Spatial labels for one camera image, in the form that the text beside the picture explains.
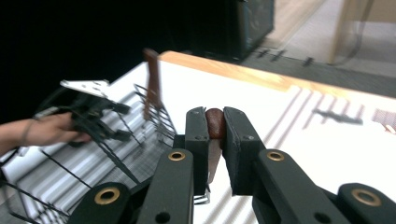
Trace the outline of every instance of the person's arm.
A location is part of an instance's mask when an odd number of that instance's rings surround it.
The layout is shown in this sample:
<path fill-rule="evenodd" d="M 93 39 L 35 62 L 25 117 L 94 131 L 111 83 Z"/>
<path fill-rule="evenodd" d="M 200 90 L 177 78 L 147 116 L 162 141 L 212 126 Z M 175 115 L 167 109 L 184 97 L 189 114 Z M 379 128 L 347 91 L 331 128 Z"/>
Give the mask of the person's arm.
<path fill-rule="evenodd" d="M 48 146 L 60 142 L 88 142 L 86 133 L 72 130 L 71 113 L 39 120 L 22 119 L 0 125 L 0 156 L 14 147 Z"/>

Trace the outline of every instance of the brown object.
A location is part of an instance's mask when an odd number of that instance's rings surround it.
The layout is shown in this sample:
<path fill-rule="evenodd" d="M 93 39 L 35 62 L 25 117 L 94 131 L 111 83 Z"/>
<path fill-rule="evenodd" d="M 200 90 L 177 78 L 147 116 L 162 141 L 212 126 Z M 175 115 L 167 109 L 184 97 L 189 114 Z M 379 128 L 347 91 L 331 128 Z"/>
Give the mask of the brown object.
<path fill-rule="evenodd" d="M 225 137 L 224 113 L 220 109 L 211 108 L 206 110 L 205 115 L 210 139 L 223 139 Z"/>
<path fill-rule="evenodd" d="M 209 178 L 207 183 L 212 183 L 216 170 L 218 168 L 219 159 L 221 156 L 222 142 L 225 139 L 225 118 L 224 113 L 217 108 L 211 108 L 205 112 L 207 131 L 209 132 Z"/>
<path fill-rule="evenodd" d="M 149 106 L 153 105 L 155 109 L 163 108 L 161 101 L 160 87 L 160 69 L 158 65 L 158 53 L 153 49 L 144 49 L 143 55 L 148 62 L 148 92 L 146 95 L 144 118 L 149 119 Z"/>

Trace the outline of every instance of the wooden table edge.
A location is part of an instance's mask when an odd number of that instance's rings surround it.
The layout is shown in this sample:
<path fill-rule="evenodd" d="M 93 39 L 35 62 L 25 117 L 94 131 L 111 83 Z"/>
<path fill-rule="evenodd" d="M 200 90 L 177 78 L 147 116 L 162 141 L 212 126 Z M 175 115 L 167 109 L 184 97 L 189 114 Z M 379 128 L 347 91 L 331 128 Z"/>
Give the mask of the wooden table edge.
<path fill-rule="evenodd" d="M 162 53 L 160 55 L 160 60 L 222 77 L 246 81 L 277 91 L 287 91 L 291 86 L 298 86 L 311 91 L 319 91 L 335 97 L 342 97 L 348 101 L 353 101 L 354 103 L 360 103 L 396 112 L 396 99 L 368 92 L 354 91 L 296 77 L 287 77 L 276 73 L 265 72 L 258 69 L 215 61 L 175 51 L 166 51 Z"/>

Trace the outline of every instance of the black wire basket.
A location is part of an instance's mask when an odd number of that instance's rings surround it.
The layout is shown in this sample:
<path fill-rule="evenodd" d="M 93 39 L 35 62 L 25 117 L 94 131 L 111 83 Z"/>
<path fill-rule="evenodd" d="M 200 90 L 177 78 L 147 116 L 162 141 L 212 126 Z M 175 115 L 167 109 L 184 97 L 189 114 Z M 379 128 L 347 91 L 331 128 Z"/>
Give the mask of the black wire basket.
<path fill-rule="evenodd" d="M 128 140 L 92 136 L 83 147 L 40 147 L 33 169 L 5 183 L 5 194 L 15 192 L 6 201 L 9 213 L 30 223 L 66 223 L 89 189 L 117 182 L 132 191 L 149 181 L 160 156 L 172 148 L 176 130 L 164 106 L 151 105 L 149 116 L 144 113 L 147 95 L 134 85 L 119 101 L 130 107 L 128 113 L 106 109 L 100 118 L 111 130 L 128 133 Z"/>

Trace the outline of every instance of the dark background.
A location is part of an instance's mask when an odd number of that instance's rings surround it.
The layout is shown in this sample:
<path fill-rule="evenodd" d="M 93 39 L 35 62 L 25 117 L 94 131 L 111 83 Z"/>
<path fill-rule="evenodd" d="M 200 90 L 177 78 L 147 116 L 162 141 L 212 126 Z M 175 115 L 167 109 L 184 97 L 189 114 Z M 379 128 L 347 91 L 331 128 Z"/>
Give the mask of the dark background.
<path fill-rule="evenodd" d="M 60 81 L 110 82 L 142 49 L 187 47 L 176 1 L 2 1 L 0 123 L 33 116 Z"/>

